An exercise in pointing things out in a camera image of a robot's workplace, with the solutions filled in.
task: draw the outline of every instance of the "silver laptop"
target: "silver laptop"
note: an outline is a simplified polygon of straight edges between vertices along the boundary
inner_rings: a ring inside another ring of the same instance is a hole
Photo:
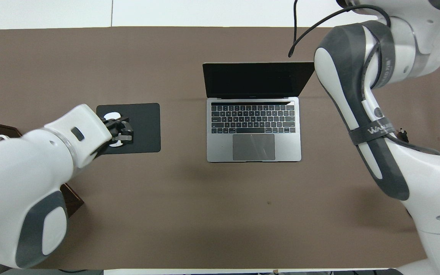
[[[209,162],[298,162],[313,62],[204,63]]]

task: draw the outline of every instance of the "brown tabletop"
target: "brown tabletop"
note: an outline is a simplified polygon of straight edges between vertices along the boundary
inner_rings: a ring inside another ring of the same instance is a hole
[[[85,204],[38,268],[396,267],[425,258],[403,205],[380,191],[313,75],[302,161],[206,161],[203,62],[288,59],[290,28],[0,30],[0,124],[21,132],[87,103],[160,104],[161,151],[103,155],[71,181]],[[440,70],[375,91],[396,128],[440,150]]]

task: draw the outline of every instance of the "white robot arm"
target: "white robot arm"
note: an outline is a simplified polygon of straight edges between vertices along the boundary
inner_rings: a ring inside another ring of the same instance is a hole
[[[440,275],[440,155],[417,151],[396,139],[371,91],[440,66],[440,0],[338,2],[342,7],[375,5],[387,12],[390,22],[379,12],[361,9],[380,19],[335,27],[316,50],[318,78],[373,179],[414,219],[428,259],[398,270],[405,275]]]
[[[126,120],[101,120],[82,104],[41,129],[0,141],[0,264],[28,268],[59,246],[68,224],[60,186],[119,134],[131,137]]]

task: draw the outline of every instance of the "laptop screen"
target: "laptop screen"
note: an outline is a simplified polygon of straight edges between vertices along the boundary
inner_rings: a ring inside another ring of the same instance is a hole
[[[313,62],[203,64],[206,96],[222,99],[299,96],[313,71]]]

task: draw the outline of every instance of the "space bar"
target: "space bar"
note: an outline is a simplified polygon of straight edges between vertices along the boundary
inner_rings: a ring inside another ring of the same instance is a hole
[[[264,128],[237,128],[237,134],[241,133],[263,133]]]

